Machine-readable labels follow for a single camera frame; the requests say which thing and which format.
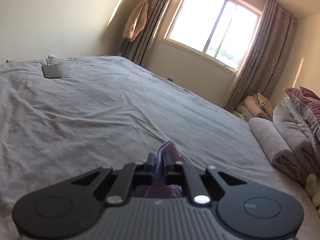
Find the lilac purple garment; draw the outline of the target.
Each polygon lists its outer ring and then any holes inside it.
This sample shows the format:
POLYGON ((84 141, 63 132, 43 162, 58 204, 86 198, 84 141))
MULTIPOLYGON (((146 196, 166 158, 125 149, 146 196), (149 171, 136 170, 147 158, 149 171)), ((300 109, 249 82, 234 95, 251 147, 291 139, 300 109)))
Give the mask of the lilac purple garment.
POLYGON ((165 142, 156 151, 155 179, 152 185, 141 185, 136 188, 135 197, 142 198, 179 198, 182 188, 178 185, 166 185, 164 181, 164 156, 168 154, 173 162, 187 163, 172 140, 165 142))

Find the grey folded duvet lower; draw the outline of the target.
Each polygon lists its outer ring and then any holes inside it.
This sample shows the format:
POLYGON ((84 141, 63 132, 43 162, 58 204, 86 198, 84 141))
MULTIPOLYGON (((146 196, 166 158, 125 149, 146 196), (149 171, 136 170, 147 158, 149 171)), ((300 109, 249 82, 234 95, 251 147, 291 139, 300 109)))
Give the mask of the grey folded duvet lower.
POLYGON ((306 170, 271 121, 252 118, 248 125, 270 164, 300 185, 306 184, 306 170))

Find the grey folded duvet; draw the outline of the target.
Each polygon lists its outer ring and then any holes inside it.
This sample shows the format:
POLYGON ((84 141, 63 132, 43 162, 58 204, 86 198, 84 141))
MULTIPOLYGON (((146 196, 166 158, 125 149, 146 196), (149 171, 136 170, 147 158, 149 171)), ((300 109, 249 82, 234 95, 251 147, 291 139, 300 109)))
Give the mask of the grey folded duvet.
POLYGON ((319 140, 289 99, 275 107, 273 124, 307 174, 319 177, 319 140))
POLYGON ((306 184, 306 170, 271 121, 252 118, 248 125, 270 164, 300 185, 306 184))

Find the grey bed sheet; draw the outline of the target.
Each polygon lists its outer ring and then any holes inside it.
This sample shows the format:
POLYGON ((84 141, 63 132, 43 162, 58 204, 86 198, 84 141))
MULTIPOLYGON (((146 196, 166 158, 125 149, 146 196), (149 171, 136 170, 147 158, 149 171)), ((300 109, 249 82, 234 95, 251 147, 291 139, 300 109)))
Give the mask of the grey bed sheet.
POLYGON ((248 124, 117 56, 1 65, 1 239, 16 239, 11 210, 25 194, 101 165, 144 161, 172 140, 184 158, 214 165, 300 201, 299 239, 319 239, 304 189, 269 163, 248 124), (47 79, 42 65, 62 78, 47 79))

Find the bedding pile on floor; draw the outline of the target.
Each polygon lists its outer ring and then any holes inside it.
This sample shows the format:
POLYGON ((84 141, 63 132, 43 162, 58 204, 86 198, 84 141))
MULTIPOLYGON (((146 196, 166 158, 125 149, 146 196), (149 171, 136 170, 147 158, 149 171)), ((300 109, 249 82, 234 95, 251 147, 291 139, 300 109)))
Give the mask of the bedding pile on floor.
POLYGON ((235 110, 242 114, 247 122, 252 118, 263 118, 271 121, 272 118, 258 105, 257 99, 257 94, 249 95, 238 103, 235 110))

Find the grey folded duvet upper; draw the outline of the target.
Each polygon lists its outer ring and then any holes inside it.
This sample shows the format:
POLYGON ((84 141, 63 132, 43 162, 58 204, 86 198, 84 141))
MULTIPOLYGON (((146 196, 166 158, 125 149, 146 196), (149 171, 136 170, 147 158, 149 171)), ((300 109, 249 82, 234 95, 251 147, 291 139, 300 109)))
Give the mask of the grey folded duvet upper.
POLYGON ((307 174, 319 177, 319 140, 289 99, 275 107, 273 124, 307 174))

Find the white plush dog toy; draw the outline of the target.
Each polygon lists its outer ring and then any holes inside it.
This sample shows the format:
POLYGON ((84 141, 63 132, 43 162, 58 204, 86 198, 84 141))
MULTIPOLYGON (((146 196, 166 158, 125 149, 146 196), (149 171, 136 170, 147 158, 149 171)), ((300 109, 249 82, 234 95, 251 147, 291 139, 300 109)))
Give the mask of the white plush dog toy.
POLYGON ((309 174, 306 178, 305 192, 314 206, 319 207, 319 178, 315 174, 309 174))

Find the right grey curtain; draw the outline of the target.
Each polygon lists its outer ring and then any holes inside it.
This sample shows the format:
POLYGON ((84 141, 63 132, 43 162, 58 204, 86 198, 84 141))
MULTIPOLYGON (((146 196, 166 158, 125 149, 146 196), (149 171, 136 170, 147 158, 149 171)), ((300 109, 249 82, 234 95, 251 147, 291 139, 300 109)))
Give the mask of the right grey curtain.
POLYGON ((276 0, 266 0, 245 57, 221 107, 231 112, 251 94, 271 95, 284 70, 296 32, 297 20, 276 0))

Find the grey curtain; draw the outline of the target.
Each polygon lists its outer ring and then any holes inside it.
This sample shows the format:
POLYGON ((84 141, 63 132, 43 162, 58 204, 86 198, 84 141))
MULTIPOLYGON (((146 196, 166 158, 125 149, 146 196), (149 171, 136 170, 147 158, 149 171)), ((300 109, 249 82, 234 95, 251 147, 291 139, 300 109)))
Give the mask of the grey curtain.
POLYGON ((143 0, 149 4, 148 19, 144 29, 138 34, 133 42, 123 38, 117 52, 118 56, 124 57, 133 63, 144 66, 146 58, 155 42, 161 27, 163 17, 171 0, 143 0))
POLYGON ((296 32, 297 20, 276 0, 266 0, 245 57, 221 107, 231 112, 251 94, 271 95, 284 70, 296 32))

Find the black phone on bed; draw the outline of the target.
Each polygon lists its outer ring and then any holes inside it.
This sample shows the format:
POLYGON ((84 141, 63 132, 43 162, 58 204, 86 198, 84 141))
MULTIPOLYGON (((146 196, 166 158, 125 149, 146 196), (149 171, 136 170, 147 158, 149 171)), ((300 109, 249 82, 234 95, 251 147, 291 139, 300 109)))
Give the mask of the black phone on bed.
POLYGON ((42 65, 43 75, 47 79, 61 79, 62 75, 57 65, 42 65))

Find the mauve velvet pillow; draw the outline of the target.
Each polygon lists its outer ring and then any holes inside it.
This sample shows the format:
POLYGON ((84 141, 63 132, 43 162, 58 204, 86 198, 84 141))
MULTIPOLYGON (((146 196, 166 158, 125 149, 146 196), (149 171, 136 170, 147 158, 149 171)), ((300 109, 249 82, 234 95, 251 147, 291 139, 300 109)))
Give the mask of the mauve velvet pillow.
POLYGON ((313 91, 302 86, 299 88, 286 87, 284 90, 296 111, 309 124, 319 140, 319 97, 313 91))

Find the bright window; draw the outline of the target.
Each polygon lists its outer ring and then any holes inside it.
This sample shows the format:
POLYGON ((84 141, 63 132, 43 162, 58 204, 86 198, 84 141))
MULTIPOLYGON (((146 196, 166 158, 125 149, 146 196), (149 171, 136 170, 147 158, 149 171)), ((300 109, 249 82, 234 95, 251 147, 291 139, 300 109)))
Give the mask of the bright window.
POLYGON ((237 72, 260 16, 243 0, 180 0, 164 39, 237 72))

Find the pink hanging garment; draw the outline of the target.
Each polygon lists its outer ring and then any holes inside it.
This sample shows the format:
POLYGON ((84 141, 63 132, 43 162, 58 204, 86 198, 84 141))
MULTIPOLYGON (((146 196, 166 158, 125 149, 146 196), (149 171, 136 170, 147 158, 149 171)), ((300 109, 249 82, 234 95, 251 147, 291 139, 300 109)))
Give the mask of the pink hanging garment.
POLYGON ((149 4, 147 1, 140 2, 129 16, 124 28, 123 38, 133 42, 138 34, 144 29, 148 19, 149 4))

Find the left grey curtain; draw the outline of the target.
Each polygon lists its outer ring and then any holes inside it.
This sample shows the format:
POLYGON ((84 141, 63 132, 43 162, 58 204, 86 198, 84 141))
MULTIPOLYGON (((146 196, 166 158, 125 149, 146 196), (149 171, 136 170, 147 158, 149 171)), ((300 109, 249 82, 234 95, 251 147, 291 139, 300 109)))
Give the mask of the left grey curtain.
POLYGON ((118 56, 124 57, 133 63, 144 66, 146 58, 155 42, 161 27, 163 17, 171 0, 143 0, 149 4, 148 19, 144 29, 138 34, 133 42, 123 38, 117 52, 118 56))

